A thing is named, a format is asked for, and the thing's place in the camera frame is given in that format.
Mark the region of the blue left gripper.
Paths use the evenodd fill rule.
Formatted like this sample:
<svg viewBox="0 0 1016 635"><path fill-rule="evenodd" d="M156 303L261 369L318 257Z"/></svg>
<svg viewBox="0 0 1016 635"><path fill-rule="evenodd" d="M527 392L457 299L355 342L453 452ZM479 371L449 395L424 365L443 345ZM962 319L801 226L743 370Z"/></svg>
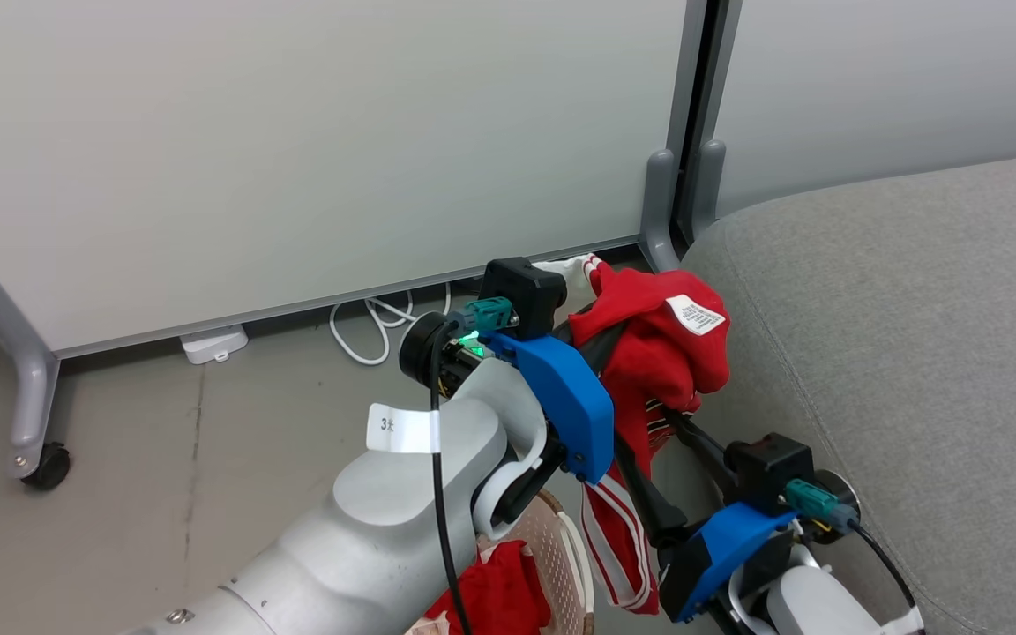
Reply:
<svg viewBox="0 0 1016 635"><path fill-rule="evenodd" d="M598 332L584 343L572 342L570 321L551 334L517 340L500 331L489 333L489 347L516 367L567 450L567 467L582 482L596 486L614 461L616 410L596 371L609 365L626 321Z"/></svg>

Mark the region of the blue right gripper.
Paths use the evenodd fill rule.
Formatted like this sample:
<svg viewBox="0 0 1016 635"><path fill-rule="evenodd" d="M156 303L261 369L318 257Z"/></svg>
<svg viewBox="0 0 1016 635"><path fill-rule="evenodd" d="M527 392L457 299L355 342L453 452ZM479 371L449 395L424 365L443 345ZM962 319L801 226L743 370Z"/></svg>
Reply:
<svg viewBox="0 0 1016 635"><path fill-rule="evenodd" d="M689 415L666 407L665 422L717 488L736 487L735 474L725 463L725 449ZM616 439L614 453L646 542L677 545L665 549L665 566L658 583L660 606L672 623L688 623L705 612L727 586L731 575L745 566L771 535L786 529L796 519L793 511L767 516L739 502L711 515L689 537L688 519L640 469L636 454L624 439Z"/></svg>

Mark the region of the red garment with white stripes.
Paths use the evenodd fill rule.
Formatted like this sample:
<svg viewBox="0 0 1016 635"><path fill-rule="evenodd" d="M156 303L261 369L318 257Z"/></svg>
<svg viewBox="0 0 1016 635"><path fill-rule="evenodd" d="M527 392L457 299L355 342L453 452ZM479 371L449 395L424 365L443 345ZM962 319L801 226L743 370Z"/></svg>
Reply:
<svg viewBox="0 0 1016 635"><path fill-rule="evenodd" d="M568 309L557 310L557 320L569 323L573 346L621 328L601 382L616 410L618 438L641 473L652 474L654 455L673 437L666 411L693 414L702 395L728 382L731 317L721 297L690 271L614 268L595 254L545 261L539 268L567 282ZM593 575L609 604L656 615L660 591L646 524L617 465L582 488L579 516Z"/></svg>

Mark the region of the red garment with black print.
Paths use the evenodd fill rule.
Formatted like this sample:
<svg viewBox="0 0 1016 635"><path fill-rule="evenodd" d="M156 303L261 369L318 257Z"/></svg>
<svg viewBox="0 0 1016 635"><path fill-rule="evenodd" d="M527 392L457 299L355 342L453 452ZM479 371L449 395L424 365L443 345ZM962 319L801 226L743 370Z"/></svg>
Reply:
<svg viewBox="0 0 1016 635"><path fill-rule="evenodd" d="M524 539L485 549L459 576L471 635L542 635L552 624L539 568Z"/></svg>

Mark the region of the white perforated laundry basket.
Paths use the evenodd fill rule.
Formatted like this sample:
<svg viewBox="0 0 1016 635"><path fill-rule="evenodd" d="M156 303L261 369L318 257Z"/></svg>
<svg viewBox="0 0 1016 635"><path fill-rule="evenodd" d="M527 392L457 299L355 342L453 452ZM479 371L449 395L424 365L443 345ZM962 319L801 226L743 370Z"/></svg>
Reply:
<svg viewBox="0 0 1016 635"><path fill-rule="evenodd" d="M552 624L542 635L596 635L595 588L587 549L560 502L542 490L503 539L481 537L477 542L477 557L508 539L524 539L539 568L543 592L552 610Z"/></svg>

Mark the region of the grey fabric sofa seat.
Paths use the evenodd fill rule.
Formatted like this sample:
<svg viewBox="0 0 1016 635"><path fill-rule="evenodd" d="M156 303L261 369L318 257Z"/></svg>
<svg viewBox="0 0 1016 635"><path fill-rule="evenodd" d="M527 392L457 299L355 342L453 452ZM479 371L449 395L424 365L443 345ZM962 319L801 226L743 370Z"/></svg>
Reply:
<svg viewBox="0 0 1016 635"><path fill-rule="evenodd" d="M1016 635L1016 158L751 206L682 265L731 317L695 419L846 479L928 635Z"/></svg>

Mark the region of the grey curved partition foot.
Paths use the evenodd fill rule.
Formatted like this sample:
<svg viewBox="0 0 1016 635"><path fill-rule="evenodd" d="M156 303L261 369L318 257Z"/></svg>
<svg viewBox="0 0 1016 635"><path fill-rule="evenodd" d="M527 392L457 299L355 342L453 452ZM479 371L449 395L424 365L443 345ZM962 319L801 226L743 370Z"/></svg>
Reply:
<svg viewBox="0 0 1016 635"><path fill-rule="evenodd" d="M638 246L654 273L680 266L672 240L675 176L675 158L669 149L657 150L646 161Z"/></svg>
<svg viewBox="0 0 1016 635"><path fill-rule="evenodd" d="M717 221L717 206L726 153L727 146L719 139L710 139L698 149L695 168L691 170L691 205L689 229L686 233L689 243L694 242L703 230Z"/></svg>

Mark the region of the white power adapter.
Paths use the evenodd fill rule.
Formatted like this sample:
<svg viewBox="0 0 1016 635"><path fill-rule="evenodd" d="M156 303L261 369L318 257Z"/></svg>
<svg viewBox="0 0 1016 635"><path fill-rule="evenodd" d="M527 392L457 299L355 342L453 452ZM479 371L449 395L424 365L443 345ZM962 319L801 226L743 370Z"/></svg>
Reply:
<svg viewBox="0 0 1016 635"><path fill-rule="evenodd" d="M242 325L229 325L180 337L187 361L194 365L225 362L230 355L249 345L249 334Z"/></svg>

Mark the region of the grey partition foot with caster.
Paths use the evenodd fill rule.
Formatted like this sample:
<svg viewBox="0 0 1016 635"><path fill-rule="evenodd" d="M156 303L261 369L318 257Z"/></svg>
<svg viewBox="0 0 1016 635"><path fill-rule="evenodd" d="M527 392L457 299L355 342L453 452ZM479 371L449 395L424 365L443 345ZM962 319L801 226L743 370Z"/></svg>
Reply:
<svg viewBox="0 0 1016 635"><path fill-rule="evenodd" d="M72 466L64 443L46 438L60 361L1 284L0 347L11 358L17 379L8 471L29 489L48 493Z"/></svg>

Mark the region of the white partition panel grey frame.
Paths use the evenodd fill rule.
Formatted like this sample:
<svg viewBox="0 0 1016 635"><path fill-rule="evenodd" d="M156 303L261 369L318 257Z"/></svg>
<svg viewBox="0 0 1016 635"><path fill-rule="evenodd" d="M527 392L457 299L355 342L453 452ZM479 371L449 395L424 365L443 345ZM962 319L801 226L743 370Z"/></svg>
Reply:
<svg viewBox="0 0 1016 635"><path fill-rule="evenodd" d="M0 284L122 346L632 241L686 0L0 0Z"/></svg>
<svg viewBox="0 0 1016 635"><path fill-rule="evenodd" d="M1016 158L1016 0L743 0L718 213Z"/></svg>

